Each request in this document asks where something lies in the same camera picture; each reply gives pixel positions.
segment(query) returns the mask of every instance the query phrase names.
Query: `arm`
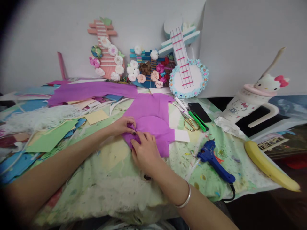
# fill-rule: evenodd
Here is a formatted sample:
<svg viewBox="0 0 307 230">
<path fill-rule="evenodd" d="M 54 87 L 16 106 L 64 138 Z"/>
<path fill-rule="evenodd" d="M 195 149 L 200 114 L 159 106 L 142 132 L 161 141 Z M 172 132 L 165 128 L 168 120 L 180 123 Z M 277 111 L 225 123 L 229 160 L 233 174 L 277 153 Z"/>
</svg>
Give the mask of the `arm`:
<svg viewBox="0 0 307 230">
<path fill-rule="evenodd" d="M 133 117 L 122 117 L 113 124 L 27 171 L 5 188 L 8 201 L 20 220 L 28 224 L 48 199 L 67 181 L 79 165 L 109 136 L 134 133 L 127 124 L 136 127 Z"/>
<path fill-rule="evenodd" d="M 137 135 L 141 144 L 131 140 L 134 147 L 132 150 L 134 162 L 158 183 L 171 203 L 182 205 L 189 193 L 187 182 L 162 160 L 154 136 L 141 132 L 137 132 Z M 238 229 L 221 210 L 193 186 L 188 204 L 178 209 L 178 212 L 191 229 Z"/>
</svg>

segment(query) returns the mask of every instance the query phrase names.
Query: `hand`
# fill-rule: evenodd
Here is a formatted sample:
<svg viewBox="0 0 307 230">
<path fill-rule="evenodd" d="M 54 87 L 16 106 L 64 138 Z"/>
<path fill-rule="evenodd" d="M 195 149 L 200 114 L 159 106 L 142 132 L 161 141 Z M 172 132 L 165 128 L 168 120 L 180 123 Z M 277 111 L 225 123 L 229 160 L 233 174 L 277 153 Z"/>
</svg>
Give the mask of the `hand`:
<svg viewBox="0 0 307 230">
<path fill-rule="evenodd" d="M 154 178 L 161 166 L 165 164 L 159 154 L 156 138 L 148 132 L 137 132 L 136 134 L 139 136 L 141 144 L 134 139 L 131 140 L 133 160 L 139 169 Z"/>
<path fill-rule="evenodd" d="M 117 136 L 122 133 L 135 133 L 135 130 L 127 127 L 128 124 L 133 124 L 134 128 L 137 126 L 133 117 L 121 117 L 107 128 L 112 136 Z"/>
</svg>

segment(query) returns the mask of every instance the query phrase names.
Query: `blue glue gun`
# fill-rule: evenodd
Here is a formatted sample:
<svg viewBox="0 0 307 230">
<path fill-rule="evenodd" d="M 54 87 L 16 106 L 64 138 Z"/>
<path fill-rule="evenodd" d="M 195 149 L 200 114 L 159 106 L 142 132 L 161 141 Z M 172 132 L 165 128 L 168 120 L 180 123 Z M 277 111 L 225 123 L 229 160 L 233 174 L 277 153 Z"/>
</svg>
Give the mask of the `blue glue gun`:
<svg viewBox="0 0 307 230">
<path fill-rule="evenodd" d="M 215 169 L 215 171 L 219 174 L 219 176 L 228 183 L 235 182 L 236 178 L 228 173 L 217 161 L 214 156 L 214 148 L 215 148 L 215 141 L 209 140 L 207 141 L 204 146 L 201 148 L 201 151 L 197 154 L 197 157 L 202 161 L 208 161 L 210 165 Z"/>
</svg>

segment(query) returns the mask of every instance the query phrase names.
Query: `hello kitty figure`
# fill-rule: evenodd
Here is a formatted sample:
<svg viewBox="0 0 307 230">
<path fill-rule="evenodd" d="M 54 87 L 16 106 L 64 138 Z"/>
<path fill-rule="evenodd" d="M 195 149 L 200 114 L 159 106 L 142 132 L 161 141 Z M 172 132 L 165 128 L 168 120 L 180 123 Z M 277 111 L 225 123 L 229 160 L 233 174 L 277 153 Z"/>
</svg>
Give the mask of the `hello kitty figure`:
<svg viewBox="0 0 307 230">
<path fill-rule="evenodd" d="M 262 92 L 271 93 L 287 85 L 289 85 L 289 78 L 284 78 L 282 75 L 272 77 L 270 74 L 266 74 L 254 84 L 254 87 Z"/>
<path fill-rule="evenodd" d="M 268 103 L 268 101 L 277 95 L 277 90 L 286 87 L 288 84 L 288 78 L 284 78 L 282 75 L 272 77 L 269 74 L 264 75 L 253 85 L 245 84 L 229 102 L 221 117 L 232 123 L 237 123 L 241 118 L 248 116 L 261 105 L 268 108 L 270 110 L 269 114 L 248 125 L 252 128 L 279 113 L 278 107 Z"/>
</svg>

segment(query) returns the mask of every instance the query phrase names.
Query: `cup handle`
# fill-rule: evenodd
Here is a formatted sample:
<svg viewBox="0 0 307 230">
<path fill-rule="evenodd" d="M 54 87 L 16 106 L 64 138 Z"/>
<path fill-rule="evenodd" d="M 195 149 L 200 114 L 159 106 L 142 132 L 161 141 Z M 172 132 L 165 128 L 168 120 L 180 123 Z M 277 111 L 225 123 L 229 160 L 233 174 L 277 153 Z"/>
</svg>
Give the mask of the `cup handle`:
<svg viewBox="0 0 307 230">
<path fill-rule="evenodd" d="M 266 102 L 266 103 L 263 104 L 263 106 L 268 108 L 270 110 L 270 112 L 267 115 L 259 118 L 258 120 L 255 120 L 254 122 L 250 123 L 248 125 L 248 127 L 252 128 L 252 127 L 266 121 L 267 119 L 270 119 L 270 118 L 276 116 L 279 113 L 278 107 L 271 104 L 271 103 Z"/>
</svg>

